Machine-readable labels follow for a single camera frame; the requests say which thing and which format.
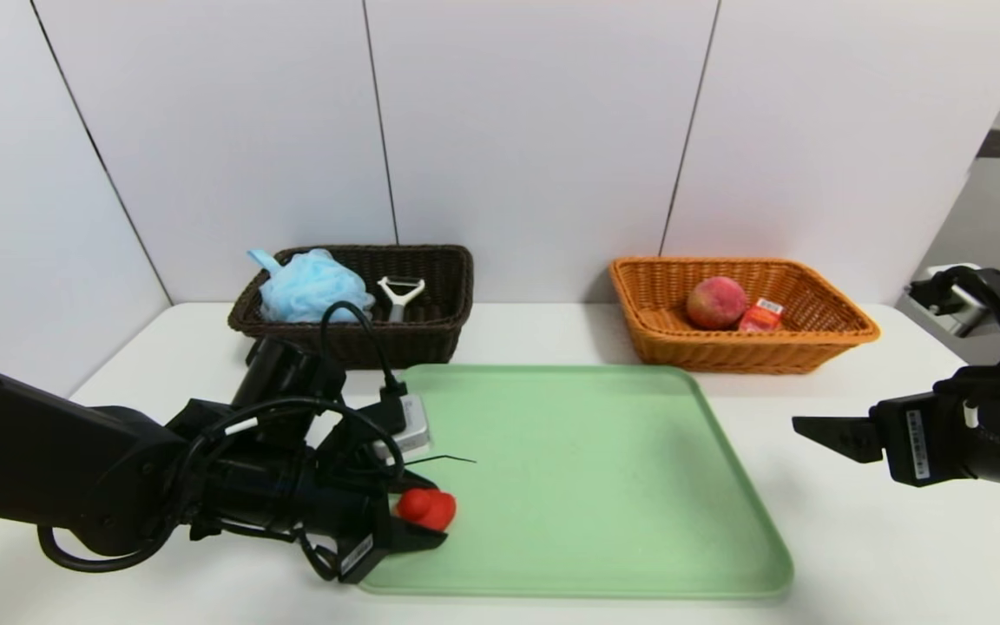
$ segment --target barcode label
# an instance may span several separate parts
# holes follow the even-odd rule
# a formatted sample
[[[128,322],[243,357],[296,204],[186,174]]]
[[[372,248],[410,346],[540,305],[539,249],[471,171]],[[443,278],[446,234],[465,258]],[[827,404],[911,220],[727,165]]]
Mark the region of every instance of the barcode label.
[[[350,555],[346,556],[344,561],[342,561],[342,575],[349,573],[353,569],[353,566],[357,565],[357,562],[362,557],[365,557],[365,554],[368,554],[369,551],[372,551],[372,534],[366,536],[365,540],[358,543],[357,547],[353,547]]]
[[[774,304],[773,301],[769,299],[759,298],[758,304],[755,304],[758,308],[769,310],[769,312],[774,313],[774,315],[781,315],[782,310],[785,310],[785,306],[781,304]]]
[[[909,425],[909,447],[913,452],[913,472],[917,479],[928,479],[932,472],[928,468],[928,448],[924,447],[924,423],[920,411],[907,411],[905,422]]]

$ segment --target white table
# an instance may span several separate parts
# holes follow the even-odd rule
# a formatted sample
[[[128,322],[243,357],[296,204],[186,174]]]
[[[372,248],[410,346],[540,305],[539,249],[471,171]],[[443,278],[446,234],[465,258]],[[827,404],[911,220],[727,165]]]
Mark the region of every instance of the white table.
[[[250,340],[230,305],[186,304],[156,318],[73,399],[159,420],[188,397],[229,400]],[[773,602],[473,600],[373,596],[322,582],[298,547],[238,536],[191,543],[178,531],[135,569],[86,575],[45,561],[32,527],[0,521],[0,622],[735,622],[882,625],[1000,622],[1000,486],[895,484],[885,463],[858,465],[794,435],[791,415],[865,415],[879,399],[928,391],[962,363],[911,321],[866,306],[882,328],[806,376],[699,375],[712,408],[786,539],[797,573]],[[545,345],[559,345],[545,352]],[[484,305],[458,363],[634,363],[611,305]],[[346,399],[376,372],[350,373]]]

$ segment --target wicker basket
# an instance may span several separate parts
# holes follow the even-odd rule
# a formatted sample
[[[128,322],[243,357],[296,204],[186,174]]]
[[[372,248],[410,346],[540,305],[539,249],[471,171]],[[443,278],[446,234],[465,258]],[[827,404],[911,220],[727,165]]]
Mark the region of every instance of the wicker basket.
[[[333,254],[365,281],[377,298],[372,308],[374,329],[393,367],[449,363],[461,326],[473,305],[473,257],[461,246],[313,246]],[[286,249],[275,258],[286,264],[313,247]],[[427,288],[406,306],[404,323],[389,324],[388,299],[377,280],[406,276],[427,280]],[[243,290],[230,310],[230,327],[247,336],[273,337],[321,351],[319,324],[283,324],[261,318],[260,286],[269,280],[262,270]],[[349,369],[378,369],[376,348],[359,324],[330,324],[330,353]]]
[[[769,258],[619,258],[612,262],[631,341],[644,363],[692,372],[805,373],[878,337],[878,326],[808,266]],[[686,301],[700,281],[727,276],[785,306],[777,332],[699,331]]]

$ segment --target cable connector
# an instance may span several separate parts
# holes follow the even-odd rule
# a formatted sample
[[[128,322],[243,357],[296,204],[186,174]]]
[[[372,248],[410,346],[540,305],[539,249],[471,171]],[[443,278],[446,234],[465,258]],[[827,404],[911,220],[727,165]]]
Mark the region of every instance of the cable connector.
[[[380,398],[382,400],[392,398],[400,399],[400,397],[403,397],[406,394],[408,394],[408,383],[395,378],[386,379],[385,386],[380,387]]]

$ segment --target vegetable peeler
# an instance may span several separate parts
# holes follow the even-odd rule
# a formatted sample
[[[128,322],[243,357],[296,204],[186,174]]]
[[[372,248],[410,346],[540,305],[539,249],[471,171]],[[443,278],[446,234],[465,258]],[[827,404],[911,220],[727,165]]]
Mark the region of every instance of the vegetable peeler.
[[[392,324],[400,324],[404,321],[404,307],[427,288],[427,281],[422,280],[422,278],[416,280],[416,278],[385,276],[381,280],[377,280],[377,284],[380,285],[381,289],[384,289],[388,300],[392,302],[392,310],[388,313],[389,323]],[[401,293],[393,292],[393,287],[409,287],[411,290],[401,295]]]

